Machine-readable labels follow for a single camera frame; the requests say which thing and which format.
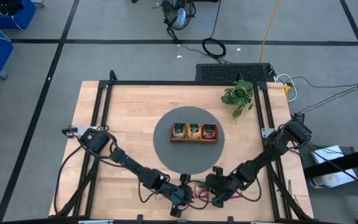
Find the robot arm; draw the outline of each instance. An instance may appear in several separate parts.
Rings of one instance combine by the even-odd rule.
[[[223,203],[229,200],[237,189],[247,189],[256,180],[261,168],[271,166],[271,162],[277,160],[288,151],[287,144],[289,141],[297,142],[298,147],[301,147],[310,140],[310,135],[311,131],[305,125],[297,119],[292,119],[279,127],[278,131],[273,131],[264,139],[265,150],[261,154],[251,161],[239,164],[228,176],[223,175],[223,170],[220,167],[214,167],[215,174],[209,174],[206,177],[206,188],[215,194],[212,204],[215,207],[223,208]],[[279,179],[274,178],[277,177],[274,172],[269,172],[268,175],[282,192],[287,192]],[[289,194],[283,195],[289,197],[286,198],[287,200],[292,199]]]
[[[181,184],[177,186],[169,182],[168,175],[163,174],[157,169],[149,169],[141,166],[120,147],[116,147],[112,151],[110,158],[135,174],[145,188],[158,192],[171,201],[171,216],[179,218],[182,211],[178,207],[188,205],[192,202],[193,190],[186,184],[186,182],[190,180],[190,175],[182,174],[180,176]]]

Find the wooden tray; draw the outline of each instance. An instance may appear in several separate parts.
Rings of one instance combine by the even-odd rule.
[[[203,144],[215,144],[218,141],[218,130],[216,130],[216,139],[178,139],[172,136],[173,133],[173,125],[171,125],[171,134],[170,141],[171,142],[188,142],[188,143],[203,143]]]

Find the power cord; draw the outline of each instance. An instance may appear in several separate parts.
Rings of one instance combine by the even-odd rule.
[[[199,183],[199,184],[202,184],[202,185],[205,184],[205,182],[202,182],[202,181],[199,181],[199,180],[190,180],[190,181],[186,182],[185,184],[189,184],[189,183],[192,183],[192,182]],[[209,192],[208,192],[208,191],[205,191],[205,193],[207,194],[207,199],[206,199],[206,200],[204,200],[204,199],[201,198],[201,194],[202,194],[202,193],[203,193],[203,191],[200,190],[200,192],[198,193],[198,199],[199,199],[200,201],[202,201],[202,202],[205,202],[205,203],[212,203],[212,202],[209,201]]]
[[[229,62],[228,60],[224,60],[223,58],[226,56],[226,47],[224,46],[224,44],[222,44],[222,42],[216,40],[216,39],[213,39],[213,35],[215,33],[215,28],[216,28],[216,23],[218,21],[218,16],[219,16],[219,11],[221,9],[221,3],[222,3],[222,0],[219,1],[219,5],[218,5],[218,11],[216,13],[216,17],[215,17],[215,23],[214,23],[214,28],[212,30],[212,34],[210,35],[210,37],[204,39],[201,43],[201,45],[203,46],[203,50],[205,51],[205,53],[202,53],[201,51],[199,50],[196,50],[196,49],[191,49],[189,47],[187,47],[186,45],[184,44],[181,44],[178,42],[178,44],[181,44],[182,46],[186,47],[188,50],[192,50],[192,51],[195,51],[195,52],[198,52],[202,55],[205,55],[205,56],[209,56],[213,59],[215,59],[215,61],[217,61],[218,63],[231,63]],[[210,41],[210,42],[214,42],[215,44],[218,44],[221,48],[222,48],[222,53],[221,54],[213,54],[211,53],[207,48],[206,48],[206,43]]]
[[[246,196],[239,194],[242,198],[250,201],[250,202],[257,202],[260,200],[260,198],[262,197],[262,188],[260,187],[260,182],[259,182],[259,178],[256,177],[256,182],[258,183],[258,188],[259,188],[259,196],[256,199],[251,199],[251,198],[247,198]]]
[[[105,131],[108,131],[110,129],[109,126],[107,125],[104,125],[104,126],[99,126],[97,129],[100,129],[100,128],[103,128]],[[68,126],[68,130],[71,132],[71,135],[72,136],[75,136],[73,134],[73,130],[71,129],[71,126]],[[55,210],[55,213],[68,213],[69,211],[59,211],[58,210],[58,206],[57,206],[57,196],[58,196],[58,190],[59,190],[59,184],[60,184],[60,177],[62,175],[62,171],[63,171],[63,168],[65,166],[65,164],[67,163],[67,161],[72,157],[74,156],[74,154],[76,154],[78,151],[80,151],[80,149],[84,149],[86,152],[89,152],[92,156],[94,156],[95,159],[99,160],[100,162],[103,162],[107,165],[110,165],[110,166],[113,166],[113,167],[118,167],[118,168],[125,168],[123,166],[119,166],[119,165],[115,165],[115,164],[112,164],[110,162],[106,162],[104,161],[103,159],[109,159],[108,156],[99,156],[97,155],[96,153],[90,151],[90,150],[87,150],[81,143],[80,143],[80,139],[78,136],[75,136],[77,138],[77,141],[79,142],[80,146],[78,148],[76,148],[70,155],[67,156],[67,158],[63,161],[62,165],[60,166],[60,169],[59,169],[59,172],[58,172],[58,177],[57,177],[57,182],[56,182],[56,187],[55,187],[55,197],[53,199],[53,209]],[[83,183],[81,183],[79,186],[78,186],[78,189],[80,188],[84,188],[83,186]],[[68,202],[66,204],[66,206],[69,206],[69,204],[73,204],[75,203],[76,200],[74,200],[73,202]]]
[[[280,6],[280,0],[277,0],[276,6],[275,6],[274,11],[273,11],[273,15],[270,18],[270,22],[268,23],[268,26],[267,26],[267,29],[266,29],[264,41],[262,42],[262,48],[260,50],[259,63],[262,63],[262,59],[264,58],[264,50],[265,50],[266,39],[267,39],[267,36],[269,34],[270,28],[272,26],[274,17],[276,16],[276,12],[277,12],[279,6]]]
[[[318,103],[316,103],[314,105],[310,105],[310,106],[307,106],[306,108],[303,108],[302,110],[299,111],[299,113],[304,113],[305,114],[307,112],[313,111],[313,110],[315,110],[315,109],[317,109],[319,107],[324,106],[325,104],[327,104],[329,102],[332,102],[332,101],[334,101],[334,100],[336,100],[336,99],[338,99],[340,97],[346,96],[349,93],[352,93],[354,91],[357,91],[357,89],[358,89],[358,86],[354,86],[354,87],[352,87],[352,88],[350,88],[348,90],[342,91],[340,93],[336,93],[335,95],[330,96],[330,97],[328,97],[328,98],[326,98],[324,100],[321,100],[320,102],[318,102]]]
[[[204,182],[201,182],[201,181],[198,181],[198,180],[191,180],[191,181],[185,182],[185,184],[189,184],[189,183],[191,183],[191,182],[198,182],[198,183],[204,184]],[[142,203],[146,203],[147,201],[150,200],[150,198],[151,198],[153,195],[157,195],[157,194],[159,194],[159,193],[161,193],[161,192],[162,192],[161,190],[159,190],[159,191],[158,191],[158,190],[153,191],[149,196],[147,196],[147,198],[146,198],[145,200],[143,200],[143,199],[142,199],[142,196],[141,196],[141,194],[140,194],[140,180],[138,181],[137,193],[138,193],[139,199],[140,199],[140,201],[141,201]],[[177,195],[175,192],[170,192],[170,193],[173,194],[173,195],[175,195],[177,198],[181,198],[181,197],[180,197],[179,195]],[[186,210],[188,207],[191,207],[191,208],[194,208],[194,209],[197,209],[197,210],[205,209],[205,208],[208,206],[209,199],[207,198],[207,201],[204,201],[204,200],[201,200],[201,201],[206,202],[206,203],[205,203],[205,205],[204,205],[203,207],[199,208],[199,207],[195,207],[195,206],[191,205],[190,203],[186,203],[185,201],[182,200],[182,202],[186,204],[186,207],[183,208],[183,209],[179,209],[179,210],[182,212],[182,211]]]
[[[285,76],[285,77],[288,78],[288,80],[291,82],[292,87],[293,87],[293,89],[294,89],[294,91],[295,91],[295,96],[294,96],[292,99],[287,100],[287,103],[290,103],[290,102],[296,100],[296,98],[298,97],[298,92],[297,92],[297,90],[296,90],[295,84],[293,83],[293,81],[292,81],[292,79],[291,79],[291,77],[290,77],[289,75],[287,75],[287,74],[281,74],[281,75],[279,75],[276,79],[281,81],[280,77],[282,77],[282,76]]]
[[[309,144],[310,144],[311,146],[316,147],[316,148],[320,148],[319,146],[313,144],[312,142],[309,142]],[[342,154],[342,155],[346,156],[343,152],[336,152],[336,151],[331,150],[331,149],[322,149],[322,150],[323,150],[325,153],[327,153],[327,154]]]
[[[311,150],[311,152],[312,152],[313,154],[315,154],[316,156],[322,158],[324,161],[326,161],[326,162],[328,162],[329,164],[331,164],[331,165],[332,165],[333,167],[335,167],[337,170],[339,170],[339,171],[345,173],[346,175],[348,175],[349,177],[351,177],[352,179],[354,179],[355,181],[358,182],[358,179],[355,178],[353,175],[351,175],[350,173],[346,172],[344,169],[340,168],[339,166],[337,166],[337,165],[336,165],[335,163],[333,163],[332,161],[330,161],[330,160],[324,158],[323,156],[320,156],[318,153],[316,153],[316,152],[313,150],[313,148],[310,146],[310,144],[311,144],[311,142],[310,142],[307,146],[310,148],[310,150]]]
[[[62,165],[60,166],[59,173],[57,174],[57,181],[56,181],[56,187],[55,187],[55,197],[53,198],[53,209],[55,210],[55,213],[58,213],[57,194],[58,194],[58,190],[59,190],[60,176],[62,174],[62,170],[63,170],[64,166],[66,165],[67,161],[72,156],[74,156],[74,154],[76,154],[80,149],[81,149],[81,146],[79,146],[72,153],[70,153],[70,155],[67,156],[67,158],[63,161]]]
[[[316,86],[316,85],[312,85],[309,80],[307,80],[305,77],[303,76],[297,76],[297,77],[293,77],[291,78],[292,80],[294,79],[297,79],[297,78],[301,78],[303,79],[304,81],[306,81],[309,86],[313,87],[313,88],[340,88],[340,87],[352,87],[352,86],[357,86],[358,83],[355,83],[355,84],[350,84],[350,85],[336,85],[336,86]]]

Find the black cable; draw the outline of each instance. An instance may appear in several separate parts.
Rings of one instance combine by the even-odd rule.
[[[137,194],[139,195],[139,199],[140,199],[140,201],[141,201],[142,203],[146,203],[153,195],[159,194],[159,192],[160,192],[160,191],[155,190],[155,191],[153,191],[153,192],[146,198],[146,200],[143,200],[143,199],[142,199],[142,195],[140,194],[140,179],[139,179],[138,185],[137,185]]]
[[[323,103],[322,105],[319,105],[319,106],[317,106],[317,107],[315,107],[315,108],[306,110],[306,111],[303,112],[303,113],[307,113],[307,112],[313,111],[313,110],[315,110],[315,109],[317,109],[317,108],[319,108],[319,107],[321,107],[321,106],[324,106],[325,104],[327,104],[327,103],[329,103],[329,102],[331,102],[331,101],[334,101],[334,100],[336,100],[336,99],[338,99],[338,98],[340,98],[340,97],[346,96],[346,95],[348,95],[349,93],[352,93],[352,92],[354,92],[354,91],[357,91],[357,89],[348,91],[347,93],[345,93],[345,94],[343,94],[343,95],[341,95],[341,96],[338,96],[337,98],[331,99],[331,100],[329,100],[329,101],[327,101],[327,102]]]
[[[354,86],[354,87],[352,87],[352,88],[350,88],[350,89],[348,89],[348,90],[342,91],[342,92],[340,92],[340,93],[336,93],[335,95],[330,96],[330,97],[328,97],[328,98],[326,98],[326,99],[324,99],[324,100],[321,100],[320,102],[318,102],[318,103],[316,103],[316,104],[314,104],[314,105],[307,106],[306,108],[303,108],[302,110],[300,110],[299,113],[301,113],[301,112],[304,111],[304,110],[307,110],[308,108],[311,108],[311,107],[314,107],[314,106],[318,106],[320,103],[324,103],[325,101],[330,100],[331,98],[334,98],[335,96],[338,96],[338,95],[340,95],[340,94],[346,93],[346,92],[348,92],[348,91],[353,91],[353,89],[358,89],[358,85],[357,85],[357,86]]]
[[[58,213],[57,192],[59,190],[60,176],[62,174],[62,170],[63,170],[64,166],[66,165],[66,162],[70,159],[70,157],[74,156],[74,154],[76,154],[80,149],[81,149],[81,146],[76,148],[70,155],[67,156],[67,158],[63,161],[62,165],[60,166],[59,173],[57,174],[57,181],[56,181],[56,187],[55,187],[55,197],[53,199],[53,208],[55,209],[55,213]]]
[[[299,152],[296,152],[294,149],[290,149],[289,151],[297,154],[298,156],[301,156],[301,154]]]
[[[185,208],[182,208],[182,209],[178,208],[178,210],[181,211],[181,212],[183,212],[183,211],[186,210],[188,207],[189,207],[189,205],[187,205]]]
[[[358,85],[358,83],[356,83],[356,84],[351,84],[351,85],[336,85],[336,86],[315,86],[315,85],[312,85],[310,82],[309,82],[309,80],[307,80],[305,77],[303,77],[303,76],[297,76],[297,77],[293,77],[293,78],[291,78],[291,80],[294,80],[294,79],[296,79],[296,78],[302,78],[302,79],[304,79],[308,84],[309,84],[309,86],[311,86],[311,87],[313,87],[313,88],[340,88],[340,87],[352,87],[352,86],[356,86],[356,85]]]
[[[259,178],[256,177],[256,182],[258,183],[258,188],[259,188],[259,196],[256,199],[251,199],[251,198],[247,198],[246,196],[239,194],[242,198],[250,201],[250,202],[257,202],[260,200],[260,198],[262,197],[262,188],[260,187],[260,182],[259,182]]]
[[[333,163],[332,161],[330,161],[329,159],[324,158],[323,156],[320,156],[317,152],[315,152],[313,150],[313,148],[310,146],[310,144],[308,144],[308,147],[310,148],[311,152],[314,153],[316,156],[322,158],[324,161],[328,162],[329,164],[331,164],[333,167],[335,167],[337,170],[345,173],[346,175],[348,175],[349,177],[351,177],[352,179],[354,179],[355,181],[358,182],[358,179],[355,178],[354,176],[352,176],[350,173],[346,172],[344,169],[340,168],[338,165],[336,165],[335,163]]]
[[[201,43],[201,45],[203,46],[203,49],[204,49],[205,53],[202,53],[201,51],[196,50],[196,49],[191,49],[191,48],[187,47],[187,46],[184,45],[184,44],[182,44],[182,45],[183,45],[184,47],[186,47],[188,50],[196,51],[196,52],[198,52],[198,53],[200,53],[200,54],[202,54],[202,55],[209,56],[209,57],[215,59],[218,63],[222,63],[222,62],[224,62],[224,63],[231,63],[231,62],[229,62],[228,60],[222,59],[222,58],[224,58],[224,57],[226,56],[226,47],[224,46],[224,44],[222,44],[222,42],[220,42],[220,41],[218,41],[218,40],[212,38],[213,35],[214,35],[214,33],[215,33],[215,28],[216,28],[216,23],[217,23],[218,17],[219,17],[219,12],[220,12],[220,8],[221,8],[221,3],[222,3],[222,1],[220,0],[220,1],[219,1],[219,5],[218,5],[218,11],[217,11],[216,17],[215,17],[214,28],[213,28],[213,30],[212,30],[211,36],[208,37],[208,38],[206,38],[206,39],[204,39],[203,42]],[[211,41],[211,42],[214,42],[215,44],[218,44],[218,45],[222,48],[222,53],[221,53],[221,54],[213,54],[213,53],[211,53],[211,52],[206,48],[206,46],[205,46],[208,41]]]
[[[86,174],[84,181],[78,186],[78,188],[75,190],[74,194],[71,196],[69,201],[58,213],[55,214],[56,217],[66,217],[70,213],[70,211],[74,207],[74,204],[82,196],[82,193],[85,190],[86,186],[89,184],[91,179],[96,175],[96,168],[97,166],[94,163],[91,169]]]
[[[190,15],[190,16],[194,17],[196,15],[196,12],[197,12],[196,5],[194,4],[194,1],[191,2],[191,5],[193,6],[194,13],[192,15]]]
[[[192,182],[196,182],[196,183],[199,183],[199,184],[205,184],[205,182],[202,182],[202,181],[200,181],[200,180],[190,180],[190,181],[188,181],[188,182],[185,182],[185,184],[189,184],[189,183],[192,183]],[[205,203],[212,203],[212,202],[209,201],[209,199],[207,199],[207,200],[202,199],[202,198],[200,197],[200,196],[201,196],[201,193],[203,193],[203,192],[200,191],[200,193],[198,194],[198,199],[199,199],[200,201],[205,202]]]
[[[314,147],[316,147],[316,148],[318,148],[318,149],[322,149],[321,147],[313,144],[312,142],[309,142],[309,144],[314,146]],[[322,150],[327,154],[337,154],[337,153],[339,153],[339,154],[342,154],[342,155],[346,156],[343,152],[336,152],[336,151],[334,151],[332,149],[322,149]]]
[[[183,199],[181,199],[181,197],[179,195],[177,195],[175,192],[171,192],[173,195],[175,195],[177,198],[179,198],[183,203],[185,203],[186,205],[188,205],[190,208],[194,208],[196,210],[202,210],[202,209],[205,209],[207,206],[208,206],[208,202],[209,202],[209,199],[207,199],[206,203],[204,206],[202,206],[201,208],[200,207],[196,207],[194,205],[192,205],[191,203],[187,203],[185,202]]]

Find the green leaves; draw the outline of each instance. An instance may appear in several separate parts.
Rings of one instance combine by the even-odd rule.
[[[227,105],[239,105],[238,108],[233,111],[233,118],[241,115],[245,106],[251,103],[254,95],[254,86],[252,83],[238,80],[233,82],[234,88],[227,88],[224,90],[224,96],[221,97],[222,103]],[[251,110],[253,104],[248,106],[248,110]]]

